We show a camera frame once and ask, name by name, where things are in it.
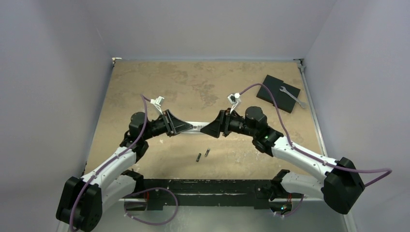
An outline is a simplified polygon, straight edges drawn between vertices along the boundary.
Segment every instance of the white wall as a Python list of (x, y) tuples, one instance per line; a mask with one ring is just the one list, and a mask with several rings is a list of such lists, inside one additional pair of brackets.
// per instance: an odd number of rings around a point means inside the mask
[(336, 0), (86, 0), (113, 57), (304, 57)]
[(55, 231), (64, 183), (84, 168), (111, 71), (84, 8), (1, 2), (1, 231)]
[(353, 207), (360, 232), (410, 228), (409, 10), (408, 0), (338, 0), (305, 60), (328, 154), (393, 169)]

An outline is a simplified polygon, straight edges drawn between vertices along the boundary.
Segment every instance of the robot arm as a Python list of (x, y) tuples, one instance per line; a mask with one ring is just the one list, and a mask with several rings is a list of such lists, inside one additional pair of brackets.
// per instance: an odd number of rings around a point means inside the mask
[[(112, 204), (126, 195), (145, 190), (144, 177), (127, 169), (145, 154), (148, 149), (146, 140), (164, 133), (171, 137), (193, 129), (192, 124), (179, 120), (169, 110), (165, 110), (156, 120), (148, 121), (141, 139), (122, 156), (118, 156), (138, 137), (144, 119), (145, 113), (132, 115), (129, 131), (125, 133), (124, 140), (115, 153), (87, 175), (67, 180), (56, 213), (58, 220), (69, 223), (74, 201), (85, 182), (90, 180), (75, 209), (73, 226), (85, 232), (93, 230), (102, 213)], [(101, 172), (96, 175), (97, 170), (103, 166)]]
[[(267, 117), (260, 107), (251, 106), (246, 109), (244, 118), (235, 110), (221, 110), (217, 118), (203, 127), (201, 132), (215, 138), (219, 138), (221, 132), (225, 137), (231, 132), (251, 136), (252, 144), (260, 152), (292, 163), (311, 174), (311, 176), (305, 176), (282, 170), (272, 180), (271, 200), (283, 193), (301, 193), (324, 199), (333, 210), (347, 214), (365, 189), (358, 173), (326, 166), (322, 162), (295, 151), (282, 133), (268, 126)], [(327, 163), (356, 169), (347, 158), (336, 160), (324, 157), (296, 143), (292, 142), (292, 144)]]

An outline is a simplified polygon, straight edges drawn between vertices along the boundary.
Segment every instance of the black cylinder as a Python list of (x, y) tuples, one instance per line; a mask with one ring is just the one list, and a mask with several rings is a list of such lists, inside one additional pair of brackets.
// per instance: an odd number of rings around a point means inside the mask
[(135, 139), (141, 132), (142, 125), (144, 124), (145, 113), (137, 112), (131, 116), (131, 122), (128, 125), (130, 129), (131, 138)]
[(251, 106), (245, 111), (245, 124), (250, 128), (266, 127), (267, 117), (260, 107)]
[(236, 118), (231, 119), (231, 121), (229, 122), (228, 130), (247, 136), (254, 136), (258, 132), (258, 129), (250, 128), (246, 124), (244, 124), (243, 119), (238, 120)]
[(150, 129), (151, 129), (152, 137), (168, 132), (165, 122), (162, 118), (152, 121)]

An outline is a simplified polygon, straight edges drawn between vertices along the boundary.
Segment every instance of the wrench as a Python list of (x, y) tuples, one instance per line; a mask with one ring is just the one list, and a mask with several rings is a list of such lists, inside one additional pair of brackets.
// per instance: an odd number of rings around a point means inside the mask
[(285, 87), (281, 86), (279, 90), (282, 91), (282, 92), (284, 92), (284, 93), (286, 93), (287, 95), (289, 95), (289, 97), (293, 98), (297, 103), (299, 103), (299, 105), (300, 105), (302, 108), (306, 109), (307, 104), (304, 103), (304, 102), (302, 102), (302, 101), (300, 101), (300, 100), (297, 99), (294, 95), (292, 95), (291, 93), (289, 93), (289, 92), (286, 90)]

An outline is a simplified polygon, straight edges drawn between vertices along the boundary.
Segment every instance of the white bracket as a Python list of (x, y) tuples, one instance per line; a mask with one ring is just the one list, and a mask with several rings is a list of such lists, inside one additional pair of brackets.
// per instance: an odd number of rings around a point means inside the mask
[(151, 101), (149, 102), (149, 103), (151, 103), (151, 104), (153, 104), (153, 105), (155, 106), (155, 110), (157, 111), (157, 113), (158, 113), (159, 115), (162, 115), (161, 106), (162, 106), (162, 103), (164, 102), (164, 99), (165, 99), (165, 98), (159, 96), (159, 97), (157, 97), (156, 99), (151, 99)]
[(303, 59), (296, 59), (295, 61), (296, 61), (297, 67), (300, 69), (300, 72), (303, 73), (303, 71), (306, 68), (306, 65), (302, 65)]
[(231, 111), (229, 113), (232, 113), (232, 111), (234, 109), (236, 109), (241, 104), (242, 101), (241, 101), (240, 97), (241, 97), (241, 95), (239, 93), (231, 93), (228, 96), (228, 100), (232, 105)]
[(121, 57), (112, 57), (111, 59), (113, 59), (113, 65), (115, 65), (115, 62), (117, 59), (122, 59)]

